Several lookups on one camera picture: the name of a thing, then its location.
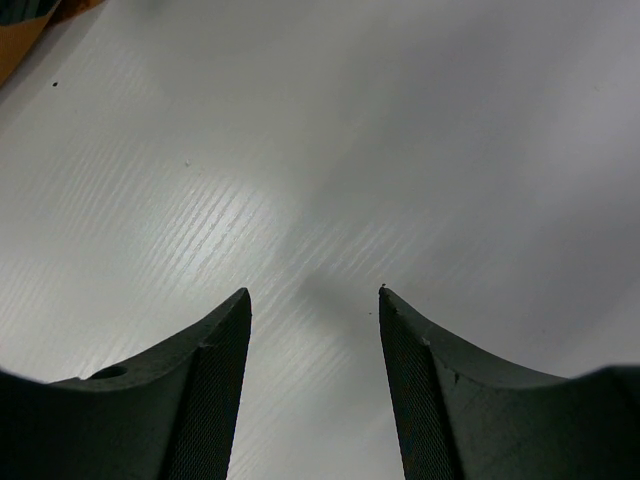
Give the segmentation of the orange-brown cloth napkin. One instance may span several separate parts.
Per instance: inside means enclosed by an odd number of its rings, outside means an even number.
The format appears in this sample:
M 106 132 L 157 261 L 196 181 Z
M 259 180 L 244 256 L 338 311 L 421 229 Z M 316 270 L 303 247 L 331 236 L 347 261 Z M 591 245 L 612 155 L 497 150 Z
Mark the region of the orange-brown cloth napkin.
M 103 0 L 1 2 L 1 84 L 14 73 L 48 27 L 101 5 Z

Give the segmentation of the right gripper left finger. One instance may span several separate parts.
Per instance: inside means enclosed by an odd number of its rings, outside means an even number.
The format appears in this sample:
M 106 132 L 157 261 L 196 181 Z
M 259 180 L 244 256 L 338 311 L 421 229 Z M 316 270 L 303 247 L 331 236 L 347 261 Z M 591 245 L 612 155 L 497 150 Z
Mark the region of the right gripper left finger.
M 40 383 L 2 372 L 2 478 L 226 478 L 251 319 L 241 288 L 87 379 Z

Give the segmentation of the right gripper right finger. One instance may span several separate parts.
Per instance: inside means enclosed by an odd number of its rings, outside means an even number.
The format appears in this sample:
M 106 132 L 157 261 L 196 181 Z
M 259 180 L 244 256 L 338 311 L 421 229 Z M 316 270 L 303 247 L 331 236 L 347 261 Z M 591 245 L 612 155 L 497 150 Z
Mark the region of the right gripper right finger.
M 408 479 L 635 479 L 639 370 L 565 379 L 493 355 L 388 288 L 379 325 Z

